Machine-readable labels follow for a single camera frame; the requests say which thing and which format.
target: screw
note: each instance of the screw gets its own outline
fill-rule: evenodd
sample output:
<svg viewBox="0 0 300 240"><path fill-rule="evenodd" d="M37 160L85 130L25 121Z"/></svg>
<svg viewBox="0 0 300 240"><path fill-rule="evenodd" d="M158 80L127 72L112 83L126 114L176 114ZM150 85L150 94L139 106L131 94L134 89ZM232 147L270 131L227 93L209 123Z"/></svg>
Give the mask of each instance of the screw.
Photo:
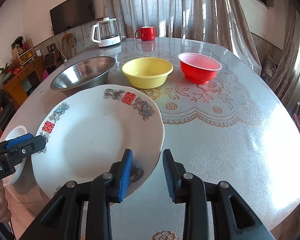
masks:
<svg viewBox="0 0 300 240"><path fill-rule="evenodd" d="M104 174L102 175L102 177L103 177L104 179L111 179L111 178L112 178L112 174L111 174L110 172L106 172L106 173L104 173Z"/></svg>
<svg viewBox="0 0 300 240"><path fill-rule="evenodd" d="M227 188L227 187L229 187L229 183L226 181L222 181L222 182L220 182L220 187Z"/></svg>
<svg viewBox="0 0 300 240"><path fill-rule="evenodd" d="M75 186L75 181L71 180L67 182L67 187L74 187Z"/></svg>
<svg viewBox="0 0 300 240"><path fill-rule="evenodd" d="M184 177L185 179L192 179L192 178L193 178L193 175L192 175L191 173L187 172L187 173L183 174L183 177Z"/></svg>

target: glass kettle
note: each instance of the glass kettle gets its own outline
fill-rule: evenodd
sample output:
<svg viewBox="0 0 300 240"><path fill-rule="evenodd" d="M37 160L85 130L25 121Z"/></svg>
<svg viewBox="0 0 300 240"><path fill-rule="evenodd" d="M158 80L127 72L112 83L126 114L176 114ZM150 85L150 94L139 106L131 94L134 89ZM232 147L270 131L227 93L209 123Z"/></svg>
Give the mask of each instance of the glass kettle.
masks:
<svg viewBox="0 0 300 240"><path fill-rule="evenodd" d="M99 44L99 47L108 47L121 42L118 31L117 19L104 18L91 28L91 41Z"/></svg>

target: power cord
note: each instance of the power cord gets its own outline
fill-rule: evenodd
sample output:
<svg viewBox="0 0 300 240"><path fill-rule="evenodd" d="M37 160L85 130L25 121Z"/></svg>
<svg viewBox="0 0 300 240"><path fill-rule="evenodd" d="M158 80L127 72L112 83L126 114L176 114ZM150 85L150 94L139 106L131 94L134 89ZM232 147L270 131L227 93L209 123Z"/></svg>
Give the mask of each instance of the power cord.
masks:
<svg viewBox="0 0 300 240"><path fill-rule="evenodd" d="M16 235L14 234L14 231L13 231L13 226L12 226L11 219L10 219L10 226L11 226L11 231L12 231L13 237L14 237L15 240L17 240Z"/></svg>
<svg viewBox="0 0 300 240"><path fill-rule="evenodd" d="M53 35L53 39L54 39L54 42L55 42L55 44L57 46L57 49L60 51L61 55L65 58L64 62L66 62L68 59L65 57L65 55L62 54L62 51L59 49L58 43L57 43L56 39L54 38L54 35Z"/></svg>

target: kettle lid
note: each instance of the kettle lid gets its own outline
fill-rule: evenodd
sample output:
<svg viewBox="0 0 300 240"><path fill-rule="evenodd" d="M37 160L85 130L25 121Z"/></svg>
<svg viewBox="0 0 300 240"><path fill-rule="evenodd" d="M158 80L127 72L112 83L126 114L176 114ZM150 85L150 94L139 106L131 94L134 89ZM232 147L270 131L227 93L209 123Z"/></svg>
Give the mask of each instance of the kettle lid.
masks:
<svg viewBox="0 0 300 240"><path fill-rule="evenodd" d="M99 21L97 23L105 23L105 22L111 22L111 21L115 21L117 18L113 18L113 19L110 19L109 17L106 17L106 18L103 18L102 21Z"/></svg>

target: lace tablecloth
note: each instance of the lace tablecloth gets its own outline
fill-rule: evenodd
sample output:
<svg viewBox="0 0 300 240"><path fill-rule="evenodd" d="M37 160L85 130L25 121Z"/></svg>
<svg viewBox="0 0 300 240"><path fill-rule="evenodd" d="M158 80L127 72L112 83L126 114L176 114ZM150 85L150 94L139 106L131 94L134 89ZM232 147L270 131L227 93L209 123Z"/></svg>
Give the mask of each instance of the lace tablecloth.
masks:
<svg viewBox="0 0 300 240"><path fill-rule="evenodd" d="M190 83L180 69L177 55L181 52L213 57L223 68L206 85ZM174 70L165 84L140 90L161 111L165 123L163 149L171 149L175 161L204 181L228 181L269 229L298 205L297 128L261 78L234 54L214 44L156 38L142 42L127 39L105 49L90 46L42 82L17 111L3 138L17 125L36 134L45 116L65 98L50 90L52 79L65 67L95 56L114 57L116 65L108 83L126 86L130 84L120 71L125 62L138 57L170 61ZM9 191L34 215L48 202L34 180L31 160ZM113 239L182 239L183 218L184 205L175 205L169 198L160 158L145 184L122 204L111 207Z"/></svg>

